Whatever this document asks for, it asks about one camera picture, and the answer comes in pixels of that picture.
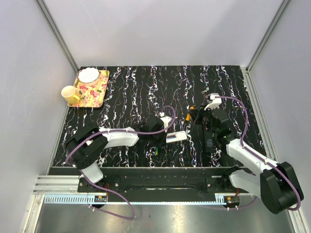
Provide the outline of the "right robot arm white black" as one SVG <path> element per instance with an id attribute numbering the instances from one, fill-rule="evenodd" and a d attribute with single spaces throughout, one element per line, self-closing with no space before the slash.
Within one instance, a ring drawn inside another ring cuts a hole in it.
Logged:
<path id="1" fill-rule="evenodd" d="M 250 170 L 228 169 L 221 180 L 224 191 L 247 191 L 260 198 L 273 214 L 300 207 L 304 195 L 289 163 L 278 163 L 247 145 L 231 130 L 229 117 L 222 109 L 190 109 L 189 115 L 194 124 L 202 126 L 207 153 L 221 150 Z"/>

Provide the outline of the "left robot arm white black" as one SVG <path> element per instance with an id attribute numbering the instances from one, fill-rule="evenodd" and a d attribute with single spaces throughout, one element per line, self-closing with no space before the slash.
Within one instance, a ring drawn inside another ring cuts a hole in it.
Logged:
<path id="1" fill-rule="evenodd" d="M 152 117 L 148 122 L 140 122 L 123 129 L 108 129 L 88 124 L 65 143 L 66 163 L 74 165 L 89 179 L 88 186 L 93 191 L 100 192 L 105 187 L 105 180 L 97 160 L 105 149 L 132 147 L 140 141 L 161 146 L 165 143 L 167 128 L 171 122 L 171 117 L 164 116 Z"/>

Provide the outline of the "white remote control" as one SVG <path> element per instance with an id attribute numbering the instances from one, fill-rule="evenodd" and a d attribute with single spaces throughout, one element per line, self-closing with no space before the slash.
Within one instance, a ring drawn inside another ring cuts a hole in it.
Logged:
<path id="1" fill-rule="evenodd" d="M 176 138 L 172 139 L 172 140 L 168 140 L 167 137 L 170 135 L 175 135 Z M 173 132 L 173 133 L 168 133 L 166 136 L 166 143 L 173 143 L 173 142 L 178 142 L 178 141 L 183 141 L 183 140 L 187 140 L 187 133 L 185 131 L 179 131 L 179 132 Z"/>

